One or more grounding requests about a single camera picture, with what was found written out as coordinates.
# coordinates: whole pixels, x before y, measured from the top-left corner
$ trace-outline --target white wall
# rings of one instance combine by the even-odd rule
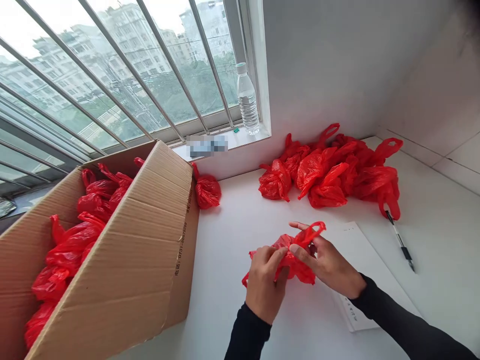
[[[255,29],[261,0],[249,6]],[[201,171],[225,179],[257,169],[280,155],[287,133],[310,141],[332,122],[373,135],[380,109],[451,10],[449,0],[265,0],[264,43],[259,31],[253,38],[256,61],[267,63],[272,136],[202,159]]]
[[[386,107],[378,136],[480,195],[480,40],[461,9]]]

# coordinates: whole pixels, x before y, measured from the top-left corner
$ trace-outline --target water bottle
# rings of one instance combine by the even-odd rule
[[[250,135],[255,135],[260,131],[259,112],[257,110],[255,88],[247,74],[247,64],[244,62],[238,63],[236,73],[238,74],[236,93],[240,105],[241,119],[246,131]]]

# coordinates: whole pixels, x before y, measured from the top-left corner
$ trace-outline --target person's left hand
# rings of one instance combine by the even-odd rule
[[[272,325],[285,296],[289,267],[283,267],[275,280],[280,261],[287,247],[276,250],[271,246],[259,247],[251,260],[246,288],[246,305],[264,322]]]

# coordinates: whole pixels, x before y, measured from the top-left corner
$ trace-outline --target black long sleeve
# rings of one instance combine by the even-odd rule
[[[225,360],[259,360],[271,328],[244,303],[236,315]]]
[[[358,298],[350,301],[385,330],[411,360],[477,359],[451,336],[398,305],[371,278],[363,274],[362,277],[366,288]]]

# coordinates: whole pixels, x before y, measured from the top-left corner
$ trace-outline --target white countertop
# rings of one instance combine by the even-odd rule
[[[367,143],[375,148],[380,139]],[[114,359],[223,359],[237,311],[245,300],[241,280],[249,251],[271,245],[288,221],[329,225],[357,222],[423,318],[480,355],[480,197],[399,152],[386,162],[397,168],[402,216],[397,227],[417,274],[405,261],[390,223],[376,203],[348,199],[316,210],[292,189],[290,203],[261,197],[263,170],[220,182],[219,208],[203,210],[198,226],[187,320]],[[366,274],[375,280],[375,274]],[[286,296],[265,344],[262,360],[407,359],[381,329],[350,333],[324,284],[289,280]]]

